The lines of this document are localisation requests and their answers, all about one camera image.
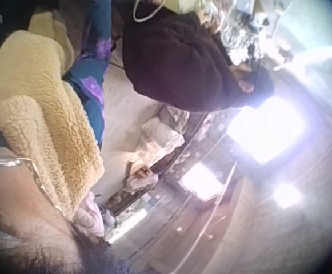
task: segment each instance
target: tan fleece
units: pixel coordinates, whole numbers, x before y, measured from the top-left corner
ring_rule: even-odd
[[[11,34],[0,49],[0,130],[16,154],[32,158],[71,220],[103,161],[78,96],[62,81],[73,62],[65,26],[43,13],[29,30]]]

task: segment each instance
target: sunlight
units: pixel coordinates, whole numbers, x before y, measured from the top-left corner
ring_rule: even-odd
[[[305,125],[294,107],[276,97],[259,109],[243,108],[230,122],[228,135],[264,165],[300,136]]]
[[[215,175],[201,163],[194,165],[181,183],[203,201],[220,193],[223,188]]]

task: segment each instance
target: hair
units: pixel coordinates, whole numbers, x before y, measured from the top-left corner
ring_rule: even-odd
[[[251,67],[252,72],[246,73],[243,80],[254,86],[253,92],[237,92],[234,94],[232,107],[249,106],[258,108],[274,95],[274,82],[268,70],[256,62],[252,62]]]
[[[70,269],[65,262],[57,258],[43,255],[38,247],[36,253],[19,253],[18,256],[7,255],[0,251],[0,274],[132,274],[129,264],[116,257],[111,245],[103,239],[91,239],[79,231],[74,225],[73,239],[75,240],[82,264]],[[5,235],[12,235],[11,228],[0,224],[0,231]]]

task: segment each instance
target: black jacket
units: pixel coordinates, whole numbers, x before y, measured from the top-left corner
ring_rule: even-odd
[[[163,9],[145,23],[129,23],[123,35],[123,61],[136,92],[182,110],[226,109],[231,94],[242,92],[222,42],[194,13]]]

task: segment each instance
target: man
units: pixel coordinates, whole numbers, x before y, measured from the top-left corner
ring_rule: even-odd
[[[138,18],[153,5],[141,4]],[[162,9],[144,23],[125,22],[123,61],[139,94],[193,112],[258,107],[274,92],[271,76],[257,62],[233,66],[217,35],[219,23],[203,11]]]

